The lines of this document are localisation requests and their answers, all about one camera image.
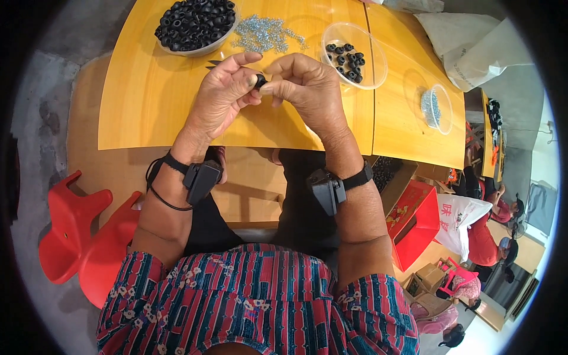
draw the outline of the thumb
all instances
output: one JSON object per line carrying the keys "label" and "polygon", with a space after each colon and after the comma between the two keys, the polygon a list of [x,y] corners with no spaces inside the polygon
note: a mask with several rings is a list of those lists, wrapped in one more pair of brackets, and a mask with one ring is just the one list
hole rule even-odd
{"label": "thumb", "polygon": [[229,102],[233,102],[240,99],[244,95],[248,94],[249,91],[254,89],[257,80],[258,77],[255,74],[251,74],[239,81],[232,82],[225,89],[224,98]]}
{"label": "thumb", "polygon": [[273,95],[293,104],[300,101],[304,87],[288,80],[276,80],[264,84],[259,92],[261,95]]}

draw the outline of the forearm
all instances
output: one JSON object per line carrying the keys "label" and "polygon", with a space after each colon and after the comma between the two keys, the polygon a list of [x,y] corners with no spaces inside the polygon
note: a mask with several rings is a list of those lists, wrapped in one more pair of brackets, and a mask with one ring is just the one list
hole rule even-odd
{"label": "forearm", "polygon": [[[203,162],[208,140],[187,128],[178,134],[172,156],[186,165]],[[160,168],[152,183],[154,190],[168,203],[186,208],[187,189],[183,186],[184,175],[167,164]],[[171,268],[182,256],[191,231],[192,211],[177,211],[166,206],[151,191],[148,191],[138,227],[132,240],[132,251],[143,251],[160,259]]]}
{"label": "forearm", "polygon": [[[363,169],[363,158],[350,130],[323,140],[327,169],[345,179]],[[381,273],[394,275],[392,245],[381,196],[371,180],[346,192],[335,220],[339,247],[340,288],[360,277]]]}

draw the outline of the hand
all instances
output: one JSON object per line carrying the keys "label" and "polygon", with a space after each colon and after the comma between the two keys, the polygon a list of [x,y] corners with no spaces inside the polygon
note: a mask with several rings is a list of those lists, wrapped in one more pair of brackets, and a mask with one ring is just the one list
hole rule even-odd
{"label": "hand", "polygon": [[211,141],[233,123],[241,108],[259,105],[262,96],[253,89],[259,72],[243,66],[261,59],[260,53],[239,53],[211,70],[201,82],[186,127]]}
{"label": "hand", "polygon": [[349,131],[334,68],[300,53],[276,59],[266,70],[272,80],[260,88],[274,95],[272,106],[290,102],[306,125],[324,142]]}

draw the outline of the cardboard box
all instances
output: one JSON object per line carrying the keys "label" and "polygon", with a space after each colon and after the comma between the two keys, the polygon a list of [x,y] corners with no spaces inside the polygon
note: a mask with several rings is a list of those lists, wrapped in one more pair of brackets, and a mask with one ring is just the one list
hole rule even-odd
{"label": "cardboard box", "polygon": [[[375,165],[378,156],[365,157],[371,166]],[[412,160],[402,160],[400,170],[394,175],[391,181],[387,184],[385,189],[381,192],[381,200],[383,202],[383,211],[385,217],[390,214],[393,207],[396,205],[398,199],[402,196],[406,187],[410,183],[412,176],[414,176],[418,163]]]}
{"label": "cardboard box", "polygon": [[432,179],[446,183],[448,182],[448,178],[450,176],[450,168],[420,162],[418,163],[418,169],[416,169],[416,175],[422,176],[426,179]]}
{"label": "cardboard box", "polygon": [[428,292],[435,293],[442,281],[446,277],[446,273],[438,269],[434,264],[428,264],[416,272],[416,276],[420,278],[422,284],[428,289]]}
{"label": "cardboard box", "polygon": [[386,218],[392,240],[392,262],[406,271],[440,230],[436,189],[412,180]]}

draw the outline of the white wall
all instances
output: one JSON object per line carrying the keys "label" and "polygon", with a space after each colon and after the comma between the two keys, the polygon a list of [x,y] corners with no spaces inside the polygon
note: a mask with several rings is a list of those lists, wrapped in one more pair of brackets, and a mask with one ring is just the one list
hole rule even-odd
{"label": "white wall", "polygon": [[[542,108],[542,120],[540,131],[548,132],[547,122],[553,121],[552,110],[550,109],[550,103],[548,98],[545,96],[544,106]],[[547,144],[550,139],[556,140],[556,134],[554,136],[546,133],[539,132],[537,135],[537,140],[534,145],[533,150],[533,160],[532,160],[532,174],[531,180],[533,181],[545,181],[549,185],[559,189],[560,186],[560,161],[558,155],[558,143],[551,142]],[[542,276],[546,272],[546,266],[549,261],[550,251],[553,249],[554,239],[556,237],[556,225],[558,220],[558,204],[556,205],[556,213],[554,215],[554,220],[552,223],[552,232],[548,238],[543,239],[546,250],[544,255],[537,267],[535,274],[536,279],[542,280]],[[466,336],[463,342],[456,348],[450,349],[448,355],[497,355],[501,352],[503,347],[508,343],[509,339],[523,321],[527,310],[529,309],[533,297],[528,302],[527,306],[523,309],[523,312],[516,318],[515,321],[507,320],[503,325],[503,329],[500,332],[496,332],[491,328],[483,319],[479,316],[471,322],[466,330]]]}

